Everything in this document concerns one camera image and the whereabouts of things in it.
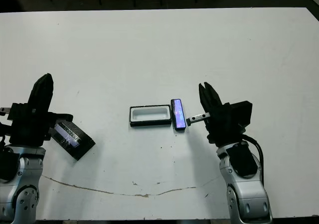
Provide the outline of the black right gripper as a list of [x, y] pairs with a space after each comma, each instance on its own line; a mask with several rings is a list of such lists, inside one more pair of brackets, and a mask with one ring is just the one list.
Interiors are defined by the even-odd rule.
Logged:
[[207, 82], [204, 82], [204, 85], [199, 84], [198, 89], [205, 113], [188, 117], [187, 125], [203, 121], [208, 131], [209, 143], [217, 147], [239, 142], [241, 135], [246, 131], [246, 105], [222, 105], [218, 93]]

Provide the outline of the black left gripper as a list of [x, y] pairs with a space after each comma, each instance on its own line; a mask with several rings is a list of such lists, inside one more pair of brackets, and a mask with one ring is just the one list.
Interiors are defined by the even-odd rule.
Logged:
[[48, 112], [53, 96], [53, 78], [50, 73], [40, 77], [34, 84], [27, 108], [1, 108], [1, 116], [8, 115], [11, 125], [1, 124], [0, 135], [9, 136], [11, 144], [26, 146], [42, 146], [50, 140], [51, 128], [58, 120], [71, 122], [73, 115], [67, 113]]

